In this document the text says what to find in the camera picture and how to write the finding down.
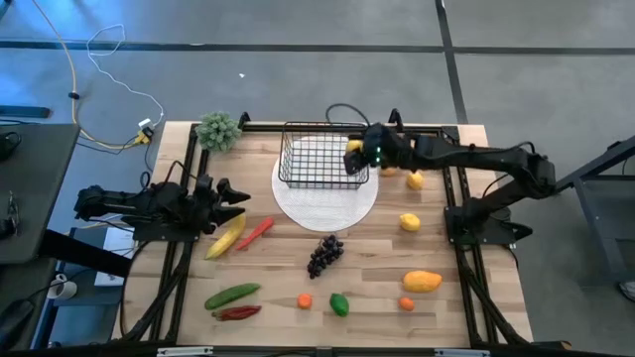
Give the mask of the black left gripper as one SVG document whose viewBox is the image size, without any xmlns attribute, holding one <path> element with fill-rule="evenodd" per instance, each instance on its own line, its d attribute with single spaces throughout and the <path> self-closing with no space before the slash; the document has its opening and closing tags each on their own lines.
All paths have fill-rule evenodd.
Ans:
<svg viewBox="0 0 635 357">
<path fill-rule="evenodd" d="M 211 187 L 212 182 L 213 178 L 208 174 L 200 175 L 191 194 L 190 225 L 192 229 L 204 234 L 212 234 L 216 226 L 222 226 L 245 212 L 242 207 L 214 204 L 217 194 Z M 216 191 L 219 203 L 236 204 L 251 198 L 249 193 L 232 188 L 228 178 L 222 178 L 218 182 Z"/>
</svg>

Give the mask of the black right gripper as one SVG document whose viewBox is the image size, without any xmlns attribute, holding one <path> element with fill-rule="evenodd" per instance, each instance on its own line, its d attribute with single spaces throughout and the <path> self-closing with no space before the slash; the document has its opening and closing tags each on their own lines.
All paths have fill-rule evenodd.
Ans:
<svg viewBox="0 0 635 357">
<path fill-rule="evenodd" d="M 346 152 L 343 162 L 348 175 L 356 175 L 368 166 L 411 169 L 413 153 L 407 139 L 393 128 L 376 123 L 366 129 L 362 149 Z"/>
</svg>

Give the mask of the yellow banana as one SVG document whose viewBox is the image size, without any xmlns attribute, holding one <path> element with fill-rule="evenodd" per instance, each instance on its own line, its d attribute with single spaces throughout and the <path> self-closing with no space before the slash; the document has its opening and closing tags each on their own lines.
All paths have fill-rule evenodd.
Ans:
<svg viewBox="0 0 635 357">
<path fill-rule="evenodd" d="M 242 235 L 246 226 L 246 214 L 241 213 L 232 218 L 228 224 L 228 229 L 224 234 L 208 248 L 205 260 L 212 260 L 222 255 Z"/>
</svg>

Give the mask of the bright red slender pepper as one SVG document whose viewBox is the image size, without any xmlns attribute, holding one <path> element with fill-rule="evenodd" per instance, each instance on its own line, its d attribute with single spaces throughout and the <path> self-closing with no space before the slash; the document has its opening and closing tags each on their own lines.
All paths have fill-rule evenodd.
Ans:
<svg viewBox="0 0 635 357">
<path fill-rule="evenodd" d="M 262 236 L 266 231 L 268 231 L 274 225 L 274 218 L 267 217 L 265 218 L 251 233 L 250 235 L 241 241 L 237 246 L 236 250 L 242 251 L 245 250 L 256 238 Z"/>
</svg>

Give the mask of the green cucumber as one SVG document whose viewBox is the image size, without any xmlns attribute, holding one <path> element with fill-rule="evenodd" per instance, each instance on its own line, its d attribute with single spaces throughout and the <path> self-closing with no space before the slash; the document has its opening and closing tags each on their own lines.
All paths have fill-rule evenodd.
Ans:
<svg viewBox="0 0 635 357">
<path fill-rule="evenodd" d="M 249 296 L 257 292 L 260 288 L 261 285 L 257 283 L 246 283 L 230 287 L 209 297 L 204 303 L 204 308 L 206 310 L 217 309 L 230 302 Z"/>
</svg>

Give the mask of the dark red chili pepper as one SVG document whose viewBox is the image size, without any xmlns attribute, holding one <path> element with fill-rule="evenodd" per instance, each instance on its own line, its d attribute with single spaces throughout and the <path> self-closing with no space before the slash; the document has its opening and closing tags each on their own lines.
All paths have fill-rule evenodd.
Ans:
<svg viewBox="0 0 635 357">
<path fill-rule="evenodd" d="M 261 305 L 242 305 L 214 311 L 211 315 L 218 321 L 243 320 L 262 309 Z"/>
</svg>

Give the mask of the orange-yellow mango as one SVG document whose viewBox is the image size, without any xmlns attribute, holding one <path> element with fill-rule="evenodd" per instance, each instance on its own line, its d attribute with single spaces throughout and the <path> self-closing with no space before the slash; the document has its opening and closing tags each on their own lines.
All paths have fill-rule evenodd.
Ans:
<svg viewBox="0 0 635 357">
<path fill-rule="evenodd" d="M 408 272 L 402 280 L 404 290 L 410 293 L 431 293 L 443 282 L 443 277 L 427 271 Z"/>
</svg>

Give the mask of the green lime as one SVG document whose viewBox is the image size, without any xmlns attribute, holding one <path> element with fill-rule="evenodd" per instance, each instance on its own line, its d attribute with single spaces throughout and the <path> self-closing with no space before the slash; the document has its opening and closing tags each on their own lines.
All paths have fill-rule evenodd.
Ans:
<svg viewBox="0 0 635 357">
<path fill-rule="evenodd" d="M 329 305 L 333 312 L 340 316 L 346 317 L 349 314 L 349 302 L 343 294 L 332 294 L 329 298 Z"/>
</svg>

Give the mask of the white round plate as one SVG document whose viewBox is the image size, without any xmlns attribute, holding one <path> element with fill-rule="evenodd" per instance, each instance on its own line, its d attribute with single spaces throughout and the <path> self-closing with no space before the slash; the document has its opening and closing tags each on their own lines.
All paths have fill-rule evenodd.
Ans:
<svg viewBox="0 0 635 357">
<path fill-rule="evenodd" d="M 300 226 L 318 232 L 336 232 L 360 222 L 378 195 L 379 176 L 369 169 L 369 180 L 359 189 L 288 188 L 272 171 L 272 190 L 282 211 Z"/>
</svg>

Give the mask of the green potted plant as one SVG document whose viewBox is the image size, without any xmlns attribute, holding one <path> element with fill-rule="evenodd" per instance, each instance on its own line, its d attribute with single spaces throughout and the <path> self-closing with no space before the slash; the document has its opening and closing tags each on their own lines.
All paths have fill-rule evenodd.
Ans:
<svg viewBox="0 0 635 357">
<path fill-rule="evenodd" d="M 204 114 L 194 131 L 201 147 L 215 153 L 229 151 L 242 134 L 238 122 L 225 112 Z"/>
</svg>

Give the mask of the dark purple grape bunch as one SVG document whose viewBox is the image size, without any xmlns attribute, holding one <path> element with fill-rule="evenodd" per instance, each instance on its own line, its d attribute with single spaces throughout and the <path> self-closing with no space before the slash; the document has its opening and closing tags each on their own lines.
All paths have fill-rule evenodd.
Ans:
<svg viewBox="0 0 635 357">
<path fill-rule="evenodd" d="M 310 255 L 307 263 L 307 272 L 311 280 L 320 277 L 323 271 L 343 254 L 344 243 L 341 242 L 334 234 L 328 235 L 321 239 Z"/>
</svg>

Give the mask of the white and yellow power plug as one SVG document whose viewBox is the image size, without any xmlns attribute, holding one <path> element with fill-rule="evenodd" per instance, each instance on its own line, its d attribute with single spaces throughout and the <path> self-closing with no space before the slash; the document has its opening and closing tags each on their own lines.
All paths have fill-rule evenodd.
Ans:
<svg viewBox="0 0 635 357">
<path fill-rule="evenodd" d="M 139 131 L 137 133 L 137 137 L 135 139 L 136 144 L 147 145 L 152 141 L 152 137 L 154 135 L 155 125 L 153 122 L 146 118 L 138 123 Z"/>
</svg>

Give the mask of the white paper sheet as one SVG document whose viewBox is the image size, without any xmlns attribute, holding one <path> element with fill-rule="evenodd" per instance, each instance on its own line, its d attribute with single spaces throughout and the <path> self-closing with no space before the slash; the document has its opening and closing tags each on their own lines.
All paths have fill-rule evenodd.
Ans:
<svg viewBox="0 0 635 357">
<path fill-rule="evenodd" d="M 110 227 L 106 230 L 103 249 L 117 255 L 130 259 L 135 251 L 136 243 L 133 240 L 133 233 Z M 106 273 L 95 275 L 94 285 L 96 287 L 121 287 L 124 283 L 123 277 L 118 277 Z"/>
</svg>

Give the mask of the white mug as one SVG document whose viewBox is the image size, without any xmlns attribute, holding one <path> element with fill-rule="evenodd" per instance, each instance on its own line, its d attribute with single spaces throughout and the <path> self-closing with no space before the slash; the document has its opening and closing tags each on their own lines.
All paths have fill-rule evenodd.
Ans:
<svg viewBox="0 0 635 357">
<path fill-rule="evenodd" d="M 65 274 L 57 274 L 51 281 L 47 291 L 47 298 L 68 300 L 77 293 L 77 285 Z"/>
</svg>

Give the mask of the dark side desk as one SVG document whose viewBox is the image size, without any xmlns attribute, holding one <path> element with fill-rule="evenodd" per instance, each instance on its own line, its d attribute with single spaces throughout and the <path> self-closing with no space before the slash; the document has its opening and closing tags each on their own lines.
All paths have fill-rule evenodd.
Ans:
<svg viewBox="0 0 635 357">
<path fill-rule="evenodd" d="M 73 124 L 0 126 L 0 143 L 17 145 L 0 160 L 0 220 L 17 205 L 17 232 L 0 235 L 0 265 L 22 264 L 38 255 L 78 136 Z"/>
</svg>

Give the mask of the black flat bar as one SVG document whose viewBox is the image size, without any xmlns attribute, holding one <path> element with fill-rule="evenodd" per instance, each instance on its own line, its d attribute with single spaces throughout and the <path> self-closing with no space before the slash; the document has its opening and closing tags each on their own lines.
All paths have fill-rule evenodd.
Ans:
<svg viewBox="0 0 635 357">
<path fill-rule="evenodd" d="M 0 105 L 0 116 L 17 118 L 49 118 L 52 111 L 40 106 Z"/>
</svg>

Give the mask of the black headset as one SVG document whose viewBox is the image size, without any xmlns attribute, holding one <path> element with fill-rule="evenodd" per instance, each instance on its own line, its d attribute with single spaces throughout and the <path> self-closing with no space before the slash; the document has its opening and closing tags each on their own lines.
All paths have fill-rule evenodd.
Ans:
<svg viewBox="0 0 635 357">
<path fill-rule="evenodd" d="M 0 162 L 8 160 L 22 142 L 22 136 L 17 132 L 0 133 Z"/>
</svg>

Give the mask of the silver frame bracket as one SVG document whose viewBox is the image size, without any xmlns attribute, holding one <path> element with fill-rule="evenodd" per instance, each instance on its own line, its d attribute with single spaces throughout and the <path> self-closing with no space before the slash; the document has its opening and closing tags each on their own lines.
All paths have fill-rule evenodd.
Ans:
<svg viewBox="0 0 635 357">
<path fill-rule="evenodd" d="M 491 357 L 487 350 L 440 348 L 434 350 L 435 357 Z"/>
<path fill-rule="evenodd" d="M 207 357 L 213 355 L 210 346 L 186 346 L 159 348 L 156 357 Z"/>
</svg>

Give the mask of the dark metal table frame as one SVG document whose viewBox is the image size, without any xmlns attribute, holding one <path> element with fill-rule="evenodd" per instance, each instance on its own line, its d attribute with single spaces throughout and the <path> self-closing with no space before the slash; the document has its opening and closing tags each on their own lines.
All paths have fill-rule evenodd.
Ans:
<svg viewBox="0 0 635 357">
<path fill-rule="evenodd" d="M 559 179 L 556 193 L 572 188 L 602 262 L 599 280 L 635 282 L 635 175 L 606 171 L 635 162 L 635 136 Z"/>
</svg>

